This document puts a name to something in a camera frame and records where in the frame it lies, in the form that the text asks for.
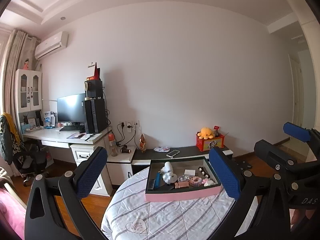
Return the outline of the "pink white brick figure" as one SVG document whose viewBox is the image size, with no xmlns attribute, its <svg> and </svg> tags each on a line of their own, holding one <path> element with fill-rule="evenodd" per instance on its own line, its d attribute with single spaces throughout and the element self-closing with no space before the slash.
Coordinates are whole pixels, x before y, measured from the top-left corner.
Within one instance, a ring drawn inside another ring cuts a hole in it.
<svg viewBox="0 0 320 240">
<path fill-rule="evenodd" d="M 206 178 L 206 179 L 204 179 L 204 180 L 202 181 L 202 185 L 203 185 L 204 187 L 213 186 L 213 185 L 215 185 L 215 181 L 213 181 L 213 180 L 211 180 L 211 179 L 209 179 L 209 178 Z"/>
</svg>

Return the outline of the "pink donut brick model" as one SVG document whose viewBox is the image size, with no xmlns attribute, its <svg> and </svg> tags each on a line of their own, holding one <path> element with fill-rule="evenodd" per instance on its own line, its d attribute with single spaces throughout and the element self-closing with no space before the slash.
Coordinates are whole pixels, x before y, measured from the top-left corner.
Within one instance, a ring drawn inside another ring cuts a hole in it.
<svg viewBox="0 0 320 240">
<path fill-rule="evenodd" d="M 189 180 L 189 185 L 192 187 L 200 187 L 202 185 L 202 178 L 194 176 Z"/>
</svg>

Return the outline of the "black hair clip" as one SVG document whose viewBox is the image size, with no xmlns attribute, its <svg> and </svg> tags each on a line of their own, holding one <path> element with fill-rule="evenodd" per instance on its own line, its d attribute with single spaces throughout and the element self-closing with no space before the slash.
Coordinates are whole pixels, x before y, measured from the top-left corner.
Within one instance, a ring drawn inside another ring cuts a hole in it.
<svg viewBox="0 0 320 240">
<path fill-rule="evenodd" d="M 204 178 L 210 178 L 210 175 L 207 173 L 206 169 L 204 167 L 199 167 L 199 172 L 204 176 Z"/>
</svg>

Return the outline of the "white power adapter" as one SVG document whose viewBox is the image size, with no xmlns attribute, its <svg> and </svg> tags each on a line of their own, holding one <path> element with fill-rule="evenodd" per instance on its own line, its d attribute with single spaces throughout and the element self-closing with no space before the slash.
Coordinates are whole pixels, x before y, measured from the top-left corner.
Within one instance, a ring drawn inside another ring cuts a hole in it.
<svg viewBox="0 0 320 240">
<path fill-rule="evenodd" d="M 195 174 L 196 174 L 196 171 L 195 171 L 195 170 L 186 169 L 186 170 L 184 171 L 184 174 L 185 174 L 185 175 L 188 175 L 188 176 L 194 177 Z"/>
</svg>

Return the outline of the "clear plastic bottle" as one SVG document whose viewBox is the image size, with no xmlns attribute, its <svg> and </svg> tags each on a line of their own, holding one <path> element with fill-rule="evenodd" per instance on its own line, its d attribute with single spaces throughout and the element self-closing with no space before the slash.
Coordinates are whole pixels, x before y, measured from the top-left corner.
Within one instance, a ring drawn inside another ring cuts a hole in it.
<svg viewBox="0 0 320 240">
<path fill-rule="evenodd" d="M 188 175 L 181 175 L 178 177 L 177 181 L 180 183 L 180 182 L 185 182 L 185 181 L 189 181 L 190 180 L 190 176 Z"/>
</svg>

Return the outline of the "rose gold metal cup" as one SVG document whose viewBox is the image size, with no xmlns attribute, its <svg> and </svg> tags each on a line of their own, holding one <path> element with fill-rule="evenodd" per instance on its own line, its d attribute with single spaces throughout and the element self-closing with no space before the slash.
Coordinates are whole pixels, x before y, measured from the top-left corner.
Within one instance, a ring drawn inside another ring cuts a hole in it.
<svg viewBox="0 0 320 240">
<path fill-rule="evenodd" d="M 188 181 L 179 181 L 175 183 L 175 189 L 183 189 L 188 187 L 189 187 Z"/>
</svg>

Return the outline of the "pink green storage box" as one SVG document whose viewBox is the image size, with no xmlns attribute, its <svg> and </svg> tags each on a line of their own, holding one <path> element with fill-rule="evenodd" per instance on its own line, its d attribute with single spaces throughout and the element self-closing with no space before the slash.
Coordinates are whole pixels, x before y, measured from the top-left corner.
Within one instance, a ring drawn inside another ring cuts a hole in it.
<svg viewBox="0 0 320 240">
<path fill-rule="evenodd" d="M 153 160 L 145 188 L 148 202 L 172 202 L 217 195 L 222 190 L 205 157 Z"/>
</svg>

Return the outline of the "white plastic cone device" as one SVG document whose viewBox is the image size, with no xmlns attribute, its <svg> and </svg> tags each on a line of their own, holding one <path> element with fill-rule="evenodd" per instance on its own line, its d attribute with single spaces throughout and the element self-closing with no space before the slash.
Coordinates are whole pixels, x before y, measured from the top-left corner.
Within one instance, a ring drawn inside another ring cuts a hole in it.
<svg viewBox="0 0 320 240">
<path fill-rule="evenodd" d="M 173 174 L 173 168 L 172 168 L 171 162 L 167 161 L 164 163 L 164 166 L 161 168 L 161 174 L 163 174 L 163 175 L 165 175 L 165 174 L 172 175 Z"/>
</svg>

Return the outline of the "blue plastic case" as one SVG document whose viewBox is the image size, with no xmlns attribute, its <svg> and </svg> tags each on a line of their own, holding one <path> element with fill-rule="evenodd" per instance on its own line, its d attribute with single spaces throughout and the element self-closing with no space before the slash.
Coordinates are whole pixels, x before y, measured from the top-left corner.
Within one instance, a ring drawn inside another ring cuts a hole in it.
<svg viewBox="0 0 320 240">
<path fill-rule="evenodd" d="M 156 190 L 160 187 L 160 182 L 161 182 L 161 172 L 158 172 L 154 181 L 154 186 L 153 189 Z"/>
</svg>

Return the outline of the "blue gold long box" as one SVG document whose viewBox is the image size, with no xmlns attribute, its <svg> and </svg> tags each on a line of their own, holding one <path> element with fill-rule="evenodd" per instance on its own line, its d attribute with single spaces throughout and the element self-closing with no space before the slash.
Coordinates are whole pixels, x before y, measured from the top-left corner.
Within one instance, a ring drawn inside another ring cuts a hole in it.
<svg viewBox="0 0 320 240">
<path fill-rule="evenodd" d="M 148 183 L 148 191 L 152 191 L 154 189 L 155 186 L 155 180 L 151 179 Z"/>
</svg>

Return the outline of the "white striped quilt cover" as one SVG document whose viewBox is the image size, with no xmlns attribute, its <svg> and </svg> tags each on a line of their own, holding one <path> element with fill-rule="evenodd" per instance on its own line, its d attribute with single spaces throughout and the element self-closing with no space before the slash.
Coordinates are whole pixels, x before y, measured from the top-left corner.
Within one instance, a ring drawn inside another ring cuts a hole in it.
<svg viewBox="0 0 320 240">
<path fill-rule="evenodd" d="M 208 239 L 235 200 L 215 196 L 177 202 L 147 202 L 146 168 L 124 181 L 108 205 L 101 231 L 108 239 Z"/>
</svg>

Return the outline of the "orange octopus plush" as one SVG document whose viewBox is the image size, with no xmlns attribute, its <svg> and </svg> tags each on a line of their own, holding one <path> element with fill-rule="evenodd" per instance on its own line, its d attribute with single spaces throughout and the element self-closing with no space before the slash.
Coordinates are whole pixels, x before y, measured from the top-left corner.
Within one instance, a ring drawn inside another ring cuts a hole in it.
<svg viewBox="0 0 320 240">
<path fill-rule="evenodd" d="M 197 133 L 197 136 L 199 139 L 204 139 L 204 140 L 213 139 L 215 137 L 213 130 L 210 129 L 209 127 L 201 128 L 201 130 Z"/>
</svg>

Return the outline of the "orange cap bottle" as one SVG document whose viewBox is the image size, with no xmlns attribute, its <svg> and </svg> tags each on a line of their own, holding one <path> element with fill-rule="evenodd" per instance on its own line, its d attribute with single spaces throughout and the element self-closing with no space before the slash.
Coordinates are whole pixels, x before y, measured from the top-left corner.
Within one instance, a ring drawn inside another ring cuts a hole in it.
<svg viewBox="0 0 320 240">
<path fill-rule="evenodd" d="M 115 157 L 118 155 L 117 142 L 113 133 L 108 134 L 108 140 L 110 145 L 110 155 Z"/>
</svg>

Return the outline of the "black speaker box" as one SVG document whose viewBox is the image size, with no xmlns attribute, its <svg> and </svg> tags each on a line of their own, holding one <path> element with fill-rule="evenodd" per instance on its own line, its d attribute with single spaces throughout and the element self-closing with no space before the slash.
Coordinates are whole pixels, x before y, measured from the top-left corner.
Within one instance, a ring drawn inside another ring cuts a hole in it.
<svg viewBox="0 0 320 240">
<path fill-rule="evenodd" d="M 85 81 L 85 94 L 87 98 L 98 99 L 103 97 L 103 82 L 101 80 Z"/>
</svg>

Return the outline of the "white air conditioner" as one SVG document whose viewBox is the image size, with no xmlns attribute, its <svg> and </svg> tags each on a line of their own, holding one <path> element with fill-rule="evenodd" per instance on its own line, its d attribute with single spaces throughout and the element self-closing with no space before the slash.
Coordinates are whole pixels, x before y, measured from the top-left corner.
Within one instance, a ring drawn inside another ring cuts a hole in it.
<svg viewBox="0 0 320 240">
<path fill-rule="evenodd" d="M 40 60 L 47 55 L 55 53 L 67 47 L 69 33 L 61 31 L 37 45 L 35 59 Z"/>
</svg>

